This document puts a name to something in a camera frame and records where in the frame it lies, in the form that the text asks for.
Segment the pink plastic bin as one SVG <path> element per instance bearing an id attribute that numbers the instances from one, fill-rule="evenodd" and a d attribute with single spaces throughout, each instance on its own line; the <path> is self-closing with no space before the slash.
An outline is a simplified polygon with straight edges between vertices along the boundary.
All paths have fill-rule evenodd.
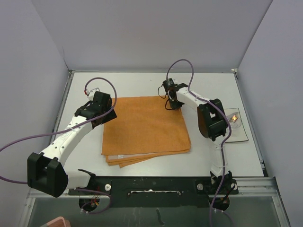
<path id="1" fill-rule="evenodd" d="M 69 220 L 65 219 L 64 217 L 57 217 L 45 224 L 42 225 L 43 227 L 71 227 Z"/>

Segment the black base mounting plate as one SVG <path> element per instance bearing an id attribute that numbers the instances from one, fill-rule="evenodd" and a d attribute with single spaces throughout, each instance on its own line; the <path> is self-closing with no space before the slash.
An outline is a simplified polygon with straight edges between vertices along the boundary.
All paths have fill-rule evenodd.
<path id="1" fill-rule="evenodd" d="M 239 193 L 237 182 L 226 177 L 114 177 L 94 176 L 83 191 L 70 189 L 79 196 L 79 206 L 93 211 L 101 199 L 110 199 L 110 208 L 178 208 L 194 206 L 226 209 L 229 196 Z"/>

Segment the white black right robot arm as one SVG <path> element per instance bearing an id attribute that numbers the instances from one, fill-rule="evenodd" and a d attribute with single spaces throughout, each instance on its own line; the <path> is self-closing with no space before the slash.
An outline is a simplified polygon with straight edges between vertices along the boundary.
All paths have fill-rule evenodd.
<path id="1" fill-rule="evenodd" d="M 231 134 L 223 105 L 219 99 L 208 99 L 189 90 L 188 85 L 176 84 L 173 79 L 163 81 L 165 93 L 172 110 L 187 105 L 197 113 L 198 128 L 202 136 L 209 140 L 211 174 L 215 176 L 210 182 L 216 193 L 226 190 L 228 184 L 222 177 L 227 174 L 224 143 Z"/>

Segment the clear drinking glass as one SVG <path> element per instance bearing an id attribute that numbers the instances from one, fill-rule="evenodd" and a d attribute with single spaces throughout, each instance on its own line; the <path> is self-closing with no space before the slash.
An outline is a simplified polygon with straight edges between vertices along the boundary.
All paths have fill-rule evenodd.
<path id="1" fill-rule="evenodd" d="M 232 121 L 231 118 L 236 115 L 238 119 L 236 121 Z M 227 116 L 227 119 L 229 120 L 229 123 L 231 125 L 232 131 L 240 131 L 240 128 L 242 126 L 242 120 L 239 112 L 233 112 L 232 114 Z"/>

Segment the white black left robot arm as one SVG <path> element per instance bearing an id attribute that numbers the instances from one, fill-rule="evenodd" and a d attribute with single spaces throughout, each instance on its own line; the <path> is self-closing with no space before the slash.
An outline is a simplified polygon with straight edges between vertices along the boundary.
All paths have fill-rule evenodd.
<path id="1" fill-rule="evenodd" d="M 93 173 L 78 169 L 65 171 L 64 165 L 80 141 L 94 128 L 117 117 L 109 94 L 94 91 L 89 101 L 78 108 L 72 117 L 67 132 L 59 135 L 40 153 L 32 153 L 27 159 L 27 184 L 53 197 L 59 197 L 65 190 L 80 188 L 85 194 L 92 194 L 96 182 Z"/>

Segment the orange cloth napkin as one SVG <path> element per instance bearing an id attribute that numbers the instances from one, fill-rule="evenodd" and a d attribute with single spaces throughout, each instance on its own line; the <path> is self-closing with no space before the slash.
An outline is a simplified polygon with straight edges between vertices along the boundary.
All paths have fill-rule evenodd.
<path id="1" fill-rule="evenodd" d="M 118 98 L 117 118 L 104 124 L 102 155 L 120 168 L 157 156 L 187 153 L 191 141 L 182 111 L 157 96 Z"/>

